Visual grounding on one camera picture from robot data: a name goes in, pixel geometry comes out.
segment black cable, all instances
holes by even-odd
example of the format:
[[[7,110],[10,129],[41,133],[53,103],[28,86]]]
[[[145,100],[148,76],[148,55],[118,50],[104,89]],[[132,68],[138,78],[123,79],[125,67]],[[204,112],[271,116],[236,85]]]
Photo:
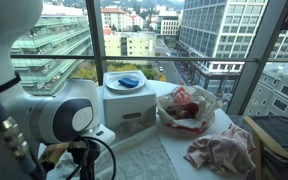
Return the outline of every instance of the black cable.
[[[115,175],[116,175],[116,159],[115,159],[115,155],[114,155],[112,149],[110,148],[110,146],[107,145],[102,140],[94,138],[94,137],[82,137],[82,138],[91,139],[91,140],[97,141],[97,142],[101,143],[102,145],[104,145],[106,147],[106,149],[110,152],[110,154],[112,156],[112,160],[113,160],[113,174],[112,174],[112,178],[111,179],[114,180],[115,179]]]
[[[88,152],[90,150],[90,144],[88,143],[87,140],[82,139],[83,142],[85,142],[86,144],[86,151],[84,152],[83,158],[81,159],[80,163],[77,165],[77,167],[74,169],[74,171],[66,178],[67,180],[71,179],[73,176],[75,176],[75,174],[77,173],[77,171],[79,171],[81,169],[81,167],[84,165],[87,156],[88,156]]]

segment plastic bag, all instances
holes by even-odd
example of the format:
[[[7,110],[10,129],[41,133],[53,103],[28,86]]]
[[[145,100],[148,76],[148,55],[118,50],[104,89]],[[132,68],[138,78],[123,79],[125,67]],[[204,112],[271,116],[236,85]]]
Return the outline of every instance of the plastic bag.
[[[179,86],[157,97],[157,113],[164,124],[188,134],[200,134],[211,126],[221,105],[200,86]]]

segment table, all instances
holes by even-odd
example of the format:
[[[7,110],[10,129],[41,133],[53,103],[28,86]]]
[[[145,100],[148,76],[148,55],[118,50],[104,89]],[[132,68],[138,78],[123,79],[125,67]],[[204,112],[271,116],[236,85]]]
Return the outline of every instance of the table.
[[[160,96],[169,93],[173,88],[178,85],[171,84],[168,82],[161,82],[155,80],[148,81],[154,88],[156,95]],[[97,88],[97,93],[99,97],[99,109],[103,109],[103,87]],[[101,111],[99,113],[100,119],[104,119],[104,113]],[[221,109],[215,111],[215,121],[214,123],[200,136],[207,134],[215,134],[224,130],[227,130],[229,125],[232,123],[231,119],[225,114]],[[170,157],[174,168],[178,176],[183,180],[188,179],[246,179],[245,176],[234,175],[227,173],[225,175],[217,175],[211,172],[207,165],[200,167],[199,169],[194,168],[188,161],[186,161],[183,156],[186,153],[186,149],[196,137],[189,135],[180,134],[173,129],[166,127],[162,124],[161,120],[158,118],[156,120],[156,126],[158,128],[159,138],[166,150],[166,153]]]

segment pink cloth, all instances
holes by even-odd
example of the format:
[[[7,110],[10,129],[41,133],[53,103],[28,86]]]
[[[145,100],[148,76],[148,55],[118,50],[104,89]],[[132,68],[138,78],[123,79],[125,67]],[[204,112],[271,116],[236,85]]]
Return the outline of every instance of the pink cloth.
[[[184,158],[196,168],[208,162],[210,169],[216,173],[230,171],[246,175],[255,168],[251,160],[254,151],[252,136],[235,124],[231,124],[224,132],[194,140]]]

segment plate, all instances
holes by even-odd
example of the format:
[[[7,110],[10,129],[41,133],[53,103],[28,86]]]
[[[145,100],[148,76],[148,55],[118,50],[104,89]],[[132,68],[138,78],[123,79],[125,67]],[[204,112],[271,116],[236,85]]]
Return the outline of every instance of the plate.
[[[133,88],[128,88],[123,86],[122,84],[120,84],[118,82],[118,80],[122,79],[122,78],[130,78],[134,81],[139,81],[138,85],[136,87]],[[142,87],[145,82],[144,79],[139,76],[139,75],[135,75],[135,74],[119,74],[119,75],[113,75],[112,77],[108,78],[108,80],[106,81],[106,86],[114,89],[114,90],[118,90],[118,91],[130,91],[130,90],[134,90],[134,89],[138,89],[140,87]]]

